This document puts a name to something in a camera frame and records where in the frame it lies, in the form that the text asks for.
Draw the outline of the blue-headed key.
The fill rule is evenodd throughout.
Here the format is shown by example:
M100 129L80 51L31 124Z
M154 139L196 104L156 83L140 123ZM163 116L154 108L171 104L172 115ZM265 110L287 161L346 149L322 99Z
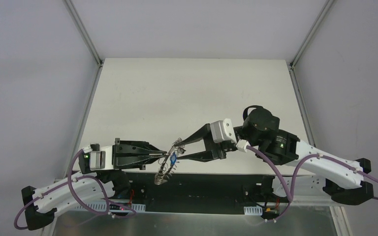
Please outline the blue-headed key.
M175 165L177 161L177 155L176 155L176 152L173 152L170 156L170 165L173 166Z

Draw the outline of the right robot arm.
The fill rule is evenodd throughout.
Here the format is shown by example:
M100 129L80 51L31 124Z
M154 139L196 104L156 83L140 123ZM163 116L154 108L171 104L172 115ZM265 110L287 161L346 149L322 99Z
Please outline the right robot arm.
M175 147L204 142L205 150L184 159L209 162L224 159L231 151L252 151L275 171L260 187L265 201L277 197L291 202L294 194L329 196L336 203L357 206L374 198L373 185L364 180L371 171L368 159L346 160L317 149L298 136L280 129L280 119L258 105L243 111L243 124L230 119L205 124Z

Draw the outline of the metal disc with keyrings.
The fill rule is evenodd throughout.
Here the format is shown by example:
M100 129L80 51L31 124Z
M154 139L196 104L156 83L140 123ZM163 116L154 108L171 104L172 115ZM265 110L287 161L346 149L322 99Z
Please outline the metal disc with keyrings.
M176 155L177 155L177 158L181 155L181 154L184 154L185 153L185 146L179 146L178 145L178 142L182 141L182 138L178 138L172 145L172 147L170 148L170 150L168 151L167 155L165 156L164 160L162 163L159 162L160 164L160 167L157 171L157 173L155 174L155 177L154 177L154 184L155 185L162 185L166 182L168 182L172 176L172 174L174 173L174 171L176 170L176 164L179 163L179 161L177 160L175 165L171 166L170 165L170 156L173 152L176 152Z

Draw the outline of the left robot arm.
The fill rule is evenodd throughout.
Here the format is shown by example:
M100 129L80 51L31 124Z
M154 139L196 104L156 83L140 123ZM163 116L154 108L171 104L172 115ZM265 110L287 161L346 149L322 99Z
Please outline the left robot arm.
M75 154L66 178L46 187L27 186L21 190L24 206L15 217L14 227L38 230L75 207L97 216L110 214L115 198L128 200L120 209L130 209L135 191L125 170L144 170L146 165L168 159L169 155L145 141L116 138L109 146L90 144Z

